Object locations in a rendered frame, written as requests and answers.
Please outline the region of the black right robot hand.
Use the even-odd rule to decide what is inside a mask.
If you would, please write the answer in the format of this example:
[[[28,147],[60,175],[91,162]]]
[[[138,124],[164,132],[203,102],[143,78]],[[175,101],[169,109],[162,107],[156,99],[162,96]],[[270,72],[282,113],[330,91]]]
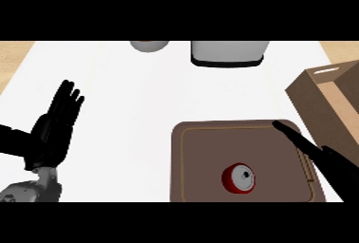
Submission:
[[[308,156],[342,202],[359,203],[359,167],[332,148],[317,148],[279,121],[271,125]]]

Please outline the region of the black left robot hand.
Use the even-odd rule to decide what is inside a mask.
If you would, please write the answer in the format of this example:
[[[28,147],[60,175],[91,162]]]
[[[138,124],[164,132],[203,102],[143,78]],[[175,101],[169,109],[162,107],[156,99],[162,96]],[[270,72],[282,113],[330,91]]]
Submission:
[[[29,133],[0,124],[0,153],[23,158],[25,170],[56,167],[66,158],[73,123],[84,97],[73,82],[62,81],[47,112]]]

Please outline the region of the cardboard box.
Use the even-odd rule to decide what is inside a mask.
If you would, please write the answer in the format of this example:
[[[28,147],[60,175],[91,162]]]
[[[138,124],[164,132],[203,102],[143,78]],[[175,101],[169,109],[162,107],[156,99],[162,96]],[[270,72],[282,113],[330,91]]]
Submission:
[[[317,146],[359,166],[359,60],[305,69],[286,93]]]

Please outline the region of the brown tray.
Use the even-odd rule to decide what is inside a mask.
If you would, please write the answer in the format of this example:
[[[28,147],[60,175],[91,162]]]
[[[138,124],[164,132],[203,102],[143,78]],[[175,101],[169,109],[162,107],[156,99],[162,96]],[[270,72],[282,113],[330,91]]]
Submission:
[[[255,188],[230,193],[221,173],[249,166]],[[183,121],[171,134],[171,190],[175,202],[322,202],[317,174],[270,120]]]

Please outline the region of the red can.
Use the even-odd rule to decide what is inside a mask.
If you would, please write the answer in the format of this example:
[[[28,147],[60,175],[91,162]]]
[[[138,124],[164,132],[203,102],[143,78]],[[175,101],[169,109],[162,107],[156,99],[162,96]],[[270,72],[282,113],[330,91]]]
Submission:
[[[240,162],[230,165],[221,173],[221,184],[233,194],[249,194],[255,188],[255,175],[249,166]]]

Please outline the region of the pale grey appliance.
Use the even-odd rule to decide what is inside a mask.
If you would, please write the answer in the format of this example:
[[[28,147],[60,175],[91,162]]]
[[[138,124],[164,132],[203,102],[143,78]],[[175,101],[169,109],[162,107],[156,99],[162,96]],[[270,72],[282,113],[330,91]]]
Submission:
[[[267,45],[267,41],[192,41],[190,62],[205,67],[257,66]]]

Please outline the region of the grey round object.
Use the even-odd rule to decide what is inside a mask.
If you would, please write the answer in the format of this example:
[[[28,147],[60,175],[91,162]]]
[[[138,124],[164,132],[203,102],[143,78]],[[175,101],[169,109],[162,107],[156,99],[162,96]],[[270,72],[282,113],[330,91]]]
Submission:
[[[168,42],[166,41],[131,41],[130,44],[133,48],[140,52],[150,53],[162,49],[168,45]]]

